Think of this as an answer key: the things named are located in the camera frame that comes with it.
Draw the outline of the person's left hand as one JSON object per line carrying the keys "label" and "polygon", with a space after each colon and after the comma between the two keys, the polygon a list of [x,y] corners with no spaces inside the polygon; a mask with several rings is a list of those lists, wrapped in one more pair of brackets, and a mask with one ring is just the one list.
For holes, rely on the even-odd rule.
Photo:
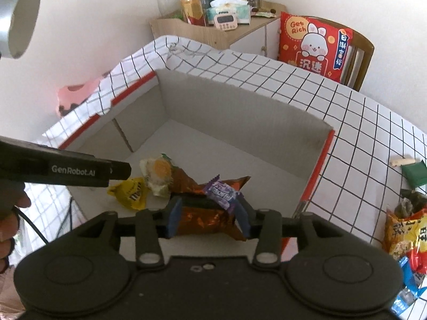
{"label": "person's left hand", "polygon": [[12,208],[28,208],[30,205],[24,183],[1,179],[1,206],[9,207],[7,215],[1,218],[1,274],[9,267],[9,256],[15,245],[14,236],[19,230],[19,218]]}

